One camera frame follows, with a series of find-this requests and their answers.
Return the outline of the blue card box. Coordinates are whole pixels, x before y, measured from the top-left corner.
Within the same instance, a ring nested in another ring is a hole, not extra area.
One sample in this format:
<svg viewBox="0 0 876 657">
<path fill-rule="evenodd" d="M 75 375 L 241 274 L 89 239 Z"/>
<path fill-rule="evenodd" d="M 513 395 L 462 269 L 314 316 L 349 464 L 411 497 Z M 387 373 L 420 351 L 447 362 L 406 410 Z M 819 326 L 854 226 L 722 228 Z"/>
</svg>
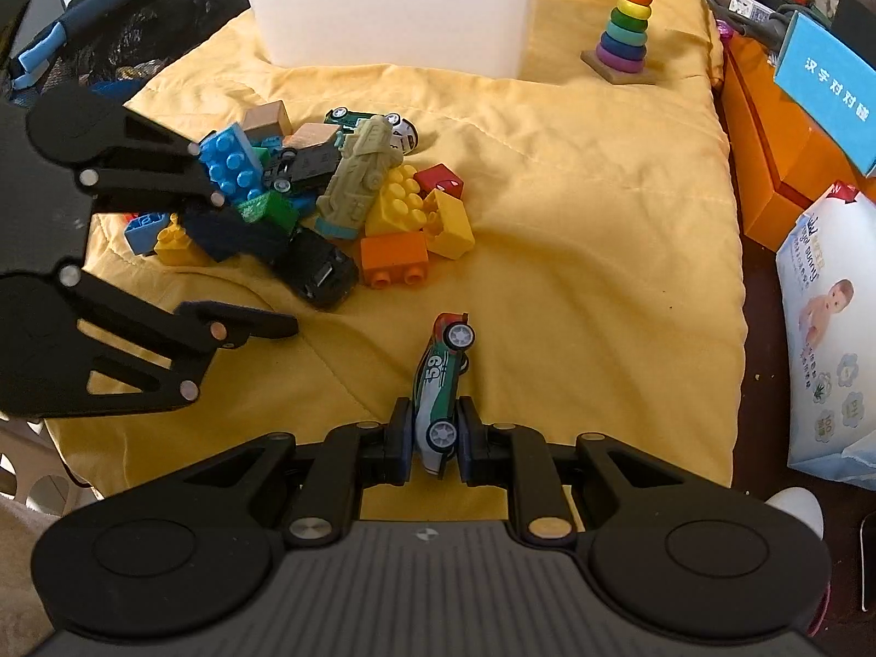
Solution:
<svg viewBox="0 0 876 657">
<path fill-rule="evenodd" d="M 774 80 L 826 131 L 867 178 L 874 176 L 874 68 L 803 12 L 796 12 L 778 54 Z"/>
</svg>

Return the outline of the wooden cube block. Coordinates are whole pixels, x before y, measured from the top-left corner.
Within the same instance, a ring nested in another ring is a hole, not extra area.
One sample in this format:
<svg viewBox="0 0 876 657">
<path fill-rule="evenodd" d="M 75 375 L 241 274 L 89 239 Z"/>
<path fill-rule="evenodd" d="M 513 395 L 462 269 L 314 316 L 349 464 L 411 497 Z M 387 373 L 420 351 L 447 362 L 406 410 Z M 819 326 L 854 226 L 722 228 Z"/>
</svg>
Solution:
<svg viewBox="0 0 876 657">
<path fill-rule="evenodd" d="M 250 108 L 242 119 L 242 129 L 252 144 L 258 144 L 267 138 L 291 135 L 292 125 L 284 101 L 270 101 Z"/>
<path fill-rule="evenodd" d="M 304 150 L 309 147 L 323 146 L 327 142 L 334 142 L 340 126 L 336 123 L 303 123 L 300 128 L 282 138 L 282 148 L 294 148 Z"/>
</svg>

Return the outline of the small yellow duplo piece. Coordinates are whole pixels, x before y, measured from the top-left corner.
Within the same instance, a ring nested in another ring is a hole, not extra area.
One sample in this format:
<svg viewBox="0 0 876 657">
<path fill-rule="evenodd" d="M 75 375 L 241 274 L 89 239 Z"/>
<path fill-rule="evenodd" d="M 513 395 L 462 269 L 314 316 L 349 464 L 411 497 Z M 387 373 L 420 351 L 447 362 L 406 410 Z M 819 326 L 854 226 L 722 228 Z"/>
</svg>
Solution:
<svg viewBox="0 0 876 657">
<path fill-rule="evenodd" d="M 208 253 L 181 227 L 177 214 L 172 214 L 169 224 L 157 233 L 153 251 L 165 266 L 204 267 L 211 264 Z"/>
</svg>

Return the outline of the black gold number 13 car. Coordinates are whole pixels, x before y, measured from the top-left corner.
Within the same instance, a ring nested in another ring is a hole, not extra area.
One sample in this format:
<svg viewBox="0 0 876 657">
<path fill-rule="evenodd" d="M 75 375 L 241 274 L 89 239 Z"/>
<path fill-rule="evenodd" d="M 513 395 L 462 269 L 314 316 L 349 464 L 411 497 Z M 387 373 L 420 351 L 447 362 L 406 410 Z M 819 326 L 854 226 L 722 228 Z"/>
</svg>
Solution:
<svg viewBox="0 0 876 657">
<path fill-rule="evenodd" d="M 263 186 L 284 196 L 321 192 L 340 163 L 340 150 L 331 142 L 322 146 L 282 148 L 272 156 L 263 174 Z"/>
</svg>

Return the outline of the orange cardboard box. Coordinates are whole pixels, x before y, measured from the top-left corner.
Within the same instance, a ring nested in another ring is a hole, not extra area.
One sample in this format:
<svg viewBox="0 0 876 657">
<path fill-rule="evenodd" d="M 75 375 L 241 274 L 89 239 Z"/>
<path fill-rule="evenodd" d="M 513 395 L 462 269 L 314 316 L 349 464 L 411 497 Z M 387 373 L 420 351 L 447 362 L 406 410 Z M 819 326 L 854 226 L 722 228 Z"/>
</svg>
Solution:
<svg viewBox="0 0 876 657">
<path fill-rule="evenodd" d="M 776 251 L 797 218 L 836 181 L 874 196 L 872 178 L 861 175 L 775 85 L 774 67 L 757 40 L 736 34 L 724 44 L 720 104 L 747 238 Z"/>
</svg>

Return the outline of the green duplo brick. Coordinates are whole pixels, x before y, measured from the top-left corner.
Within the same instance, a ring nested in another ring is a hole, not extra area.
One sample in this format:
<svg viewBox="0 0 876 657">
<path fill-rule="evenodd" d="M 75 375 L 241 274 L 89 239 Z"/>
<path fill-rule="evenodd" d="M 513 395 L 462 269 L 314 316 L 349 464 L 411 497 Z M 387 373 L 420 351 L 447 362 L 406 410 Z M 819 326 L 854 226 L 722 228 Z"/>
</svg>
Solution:
<svg viewBox="0 0 876 657">
<path fill-rule="evenodd" d="M 269 190 L 236 205 L 240 217 L 250 226 L 271 228 L 278 233 L 290 234 L 296 228 L 298 212 L 282 194 Z"/>
</svg>

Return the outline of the orange duplo brick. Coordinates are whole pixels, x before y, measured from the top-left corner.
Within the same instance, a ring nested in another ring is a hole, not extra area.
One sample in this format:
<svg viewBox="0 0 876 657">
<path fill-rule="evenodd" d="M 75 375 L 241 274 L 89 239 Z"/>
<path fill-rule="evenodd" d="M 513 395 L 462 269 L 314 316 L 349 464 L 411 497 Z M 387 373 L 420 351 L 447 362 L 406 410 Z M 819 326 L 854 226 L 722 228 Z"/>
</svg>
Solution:
<svg viewBox="0 0 876 657">
<path fill-rule="evenodd" d="M 394 283 L 414 286 L 428 277 L 429 252 L 422 232 L 362 238 L 359 259 L 362 278 L 370 288 L 382 289 Z"/>
</svg>

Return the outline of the black toy car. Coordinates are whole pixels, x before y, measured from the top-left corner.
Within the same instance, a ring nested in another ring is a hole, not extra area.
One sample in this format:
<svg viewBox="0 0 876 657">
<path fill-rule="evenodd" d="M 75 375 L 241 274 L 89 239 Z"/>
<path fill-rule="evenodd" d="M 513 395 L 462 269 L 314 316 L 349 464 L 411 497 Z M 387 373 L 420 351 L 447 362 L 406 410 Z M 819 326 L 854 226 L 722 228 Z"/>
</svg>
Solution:
<svg viewBox="0 0 876 657">
<path fill-rule="evenodd" d="M 294 295 L 322 312 L 342 304 L 359 280 L 352 258 L 304 226 L 273 249 L 267 267 Z"/>
</svg>

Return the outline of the small blue duplo brick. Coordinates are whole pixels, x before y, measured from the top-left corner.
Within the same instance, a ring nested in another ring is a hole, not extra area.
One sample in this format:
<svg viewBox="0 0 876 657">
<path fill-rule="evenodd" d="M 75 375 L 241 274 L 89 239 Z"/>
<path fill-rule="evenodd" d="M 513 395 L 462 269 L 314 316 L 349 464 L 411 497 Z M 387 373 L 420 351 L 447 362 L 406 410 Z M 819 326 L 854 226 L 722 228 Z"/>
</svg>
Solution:
<svg viewBox="0 0 876 657">
<path fill-rule="evenodd" d="M 169 226 L 171 218 L 168 214 L 142 214 L 132 218 L 125 227 L 125 239 L 135 255 L 148 257 L 153 255 L 157 236 Z"/>
</svg>

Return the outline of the light blue duplo brick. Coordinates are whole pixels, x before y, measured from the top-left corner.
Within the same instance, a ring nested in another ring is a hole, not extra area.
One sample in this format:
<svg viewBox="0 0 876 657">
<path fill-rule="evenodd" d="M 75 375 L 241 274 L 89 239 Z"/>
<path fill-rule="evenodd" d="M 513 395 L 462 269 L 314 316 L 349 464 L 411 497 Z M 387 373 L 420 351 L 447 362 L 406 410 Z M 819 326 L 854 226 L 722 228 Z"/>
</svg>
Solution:
<svg viewBox="0 0 876 657">
<path fill-rule="evenodd" d="M 199 160 L 224 199 L 242 203 L 264 193 L 263 165 L 239 123 L 211 132 L 199 148 Z"/>
</svg>

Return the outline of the baby wipes pack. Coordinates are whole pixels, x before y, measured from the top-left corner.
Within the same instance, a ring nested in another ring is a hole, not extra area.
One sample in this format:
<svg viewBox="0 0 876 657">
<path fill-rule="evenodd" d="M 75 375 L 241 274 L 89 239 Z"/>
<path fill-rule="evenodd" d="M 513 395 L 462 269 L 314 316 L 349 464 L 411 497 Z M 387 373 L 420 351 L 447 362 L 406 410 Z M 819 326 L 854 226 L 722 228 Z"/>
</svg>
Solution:
<svg viewBox="0 0 876 657">
<path fill-rule="evenodd" d="M 788 466 L 874 488 L 874 202 L 836 181 L 776 253 L 790 366 Z"/>
</svg>

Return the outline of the green white number 59 car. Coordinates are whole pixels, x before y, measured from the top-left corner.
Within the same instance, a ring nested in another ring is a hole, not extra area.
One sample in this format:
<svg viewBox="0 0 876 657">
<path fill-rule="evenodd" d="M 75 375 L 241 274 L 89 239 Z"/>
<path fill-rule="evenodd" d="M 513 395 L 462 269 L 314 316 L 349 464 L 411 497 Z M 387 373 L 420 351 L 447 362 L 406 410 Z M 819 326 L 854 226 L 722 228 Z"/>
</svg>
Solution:
<svg viewBox="0 0 876 657">
<path fill-rule="evenodd" d="M 475 331 L 466 313 L 441 313 L 417 365 L 411 398 L 414 440 L 432 476 L 441 477 L 456 452 L 457 384 L 469 368 L 468 351 L 474 344 Z"/>
</svg>

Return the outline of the white plastic storage bin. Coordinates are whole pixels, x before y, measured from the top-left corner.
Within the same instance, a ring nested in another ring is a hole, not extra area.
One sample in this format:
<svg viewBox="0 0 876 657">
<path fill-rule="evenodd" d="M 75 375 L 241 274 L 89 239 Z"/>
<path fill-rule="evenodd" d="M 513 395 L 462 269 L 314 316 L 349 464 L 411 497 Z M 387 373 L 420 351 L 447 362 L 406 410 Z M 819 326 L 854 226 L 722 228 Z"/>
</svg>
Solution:
<svg viewBox="0 0 876 657">
<path fill-rule="evenodd" d="M 532 0 L 248 0 L 279 67 L 395 64 L 515 77 Z"/>
</svg>

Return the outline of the yellow duplo brick large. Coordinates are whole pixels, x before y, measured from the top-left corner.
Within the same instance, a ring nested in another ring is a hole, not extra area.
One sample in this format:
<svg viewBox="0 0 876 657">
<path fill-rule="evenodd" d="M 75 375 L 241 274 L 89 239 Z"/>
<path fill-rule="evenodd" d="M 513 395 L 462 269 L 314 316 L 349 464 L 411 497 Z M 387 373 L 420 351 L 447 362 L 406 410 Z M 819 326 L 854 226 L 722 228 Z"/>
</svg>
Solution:
<svg viewBox="0 0 876 657">
<path fill-rule="evenodd" d="M 365 220 L 365 236 L 418 232 L 425 227 L 423 197 L 416 168 L 407 163 L 390 169 Z"/>
</svg>

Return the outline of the yellow quilted blanket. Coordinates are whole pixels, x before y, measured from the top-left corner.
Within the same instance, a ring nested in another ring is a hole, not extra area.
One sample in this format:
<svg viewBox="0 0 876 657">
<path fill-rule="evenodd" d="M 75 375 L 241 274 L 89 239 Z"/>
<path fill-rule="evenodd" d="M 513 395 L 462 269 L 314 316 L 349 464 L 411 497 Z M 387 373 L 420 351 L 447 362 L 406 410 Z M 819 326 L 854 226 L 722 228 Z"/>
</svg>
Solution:
<svg viewBox="0 0 876 657">
<path fill-rule="evenodd" d="M 136 113 L 200 138 L 282 101 L 294 122 L 334 105 L 392 110 L 416 165 L 465 184 L 472 251 L 423 285 L 356 288 L 318 312 L 258 261 L 168 267 L 131 252 L 114 215 L 90 230 L 90 273 L 172 309 L 221 299 L 296 316 L 285 341 L 217 354 L 196 404 L 160 416 L 55 421 L 61 456 L 114 494 L 272 430 L 315 442 L 383 421 L 407 395 L 442 312 L 477 332 L 460 388 L 489 423 L 566 443 L 602 431 L 729 483 L 747 335 L 729 146 L 713 104 L 719 34 L 702 0 L 655 0 L 653 85 L 615 86 L 580 59 L 615 0 L 533 0 L 520 77 L 426 68 L 286 70 L 251 15 L 169 65 Z"/>
</svg>

